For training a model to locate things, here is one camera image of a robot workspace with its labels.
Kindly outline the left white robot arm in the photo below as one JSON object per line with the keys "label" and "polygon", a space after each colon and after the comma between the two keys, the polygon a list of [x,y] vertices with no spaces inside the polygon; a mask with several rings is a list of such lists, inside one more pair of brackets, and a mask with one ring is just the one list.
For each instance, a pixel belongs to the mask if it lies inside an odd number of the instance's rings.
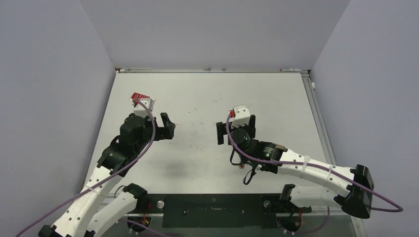
{"label": "left white robot arm", "polygon": [[147,191],[129,184],[116,198],[116,205],[99,209],[108,193],[126,176],[154,141],[171,140],[175,123],[161,113],[159,127],[146,111],[125,118],[120,133],[104,149],[82,191],[70,199],[65,213],[51,225],[44,225],[40,237],[98,237],[130,211],[142,212],[147,206]]}

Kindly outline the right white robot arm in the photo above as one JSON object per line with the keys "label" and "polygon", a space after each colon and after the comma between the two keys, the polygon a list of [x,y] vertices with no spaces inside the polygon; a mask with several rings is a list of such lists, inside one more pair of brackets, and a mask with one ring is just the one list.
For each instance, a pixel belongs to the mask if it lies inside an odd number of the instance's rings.
{"label": "right white robot arm", "polygon": [[249,165],[250,174],[243,179],[248,185],[258,171],[298,177],[314,183],[314,187],[286,184],[279,198],[285,211],[312,206],[339,207],[348,215],[369,219],[372,211],[374,182],[369,169],[363,165],[343,167],[303,156],[282,145],[255,139],[255,116],[234,127],[231,122],[216,123],[218,144],[232,146],[238,154],[237,166]]}

